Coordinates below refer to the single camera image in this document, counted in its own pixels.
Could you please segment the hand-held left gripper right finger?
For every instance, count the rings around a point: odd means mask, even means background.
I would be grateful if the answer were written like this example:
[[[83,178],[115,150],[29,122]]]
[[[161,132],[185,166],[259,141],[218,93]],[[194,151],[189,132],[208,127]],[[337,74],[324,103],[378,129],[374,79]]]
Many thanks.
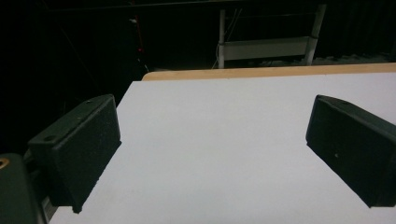
[[[350,102],[318,95],[305,140],[367,206],[396,206],[395,124]]]

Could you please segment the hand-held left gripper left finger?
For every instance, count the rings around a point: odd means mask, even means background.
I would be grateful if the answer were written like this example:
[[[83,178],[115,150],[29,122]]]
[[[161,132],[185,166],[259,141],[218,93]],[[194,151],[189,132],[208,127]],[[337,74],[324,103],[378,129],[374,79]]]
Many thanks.
[[[28,142],[51,203],[70,206],[77,214],[120,145],[111,94],[81,103]]]

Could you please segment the thin red stand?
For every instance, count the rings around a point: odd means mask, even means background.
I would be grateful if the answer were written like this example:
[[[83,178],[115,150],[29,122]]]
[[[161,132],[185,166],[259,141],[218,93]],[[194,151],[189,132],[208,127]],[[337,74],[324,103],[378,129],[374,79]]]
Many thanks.
[[[143,43],[141,29],[140,29],[140,20],[139,20],[139,16],[137,14],[134,14],[134,16],[131,18],[131,23],[134,25],[135,32],[136,32],[137,52],[139,55],[138,61],[141,62],[145,71],[148,72],[149,68],[147,66],[147,60],[145,58],[145,48],[144,48],[144,43]]]

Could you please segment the white metal stand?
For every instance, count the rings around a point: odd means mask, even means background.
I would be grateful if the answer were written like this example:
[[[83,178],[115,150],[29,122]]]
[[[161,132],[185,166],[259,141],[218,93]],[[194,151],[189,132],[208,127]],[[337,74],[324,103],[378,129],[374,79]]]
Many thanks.
[[[229,40],[242,10],[237,9],[235,11],[229,27],[226,27],[226,10],[221,9],[219,11],[219,41],[216,48],[216,60],[212,67],[216,66],[218,69],[223,69],[226,61],[287,56],[303,56],[303,64],[311,65],[316,53],[326,9],[326,4],[318,5],[309,36],[245,41]]]

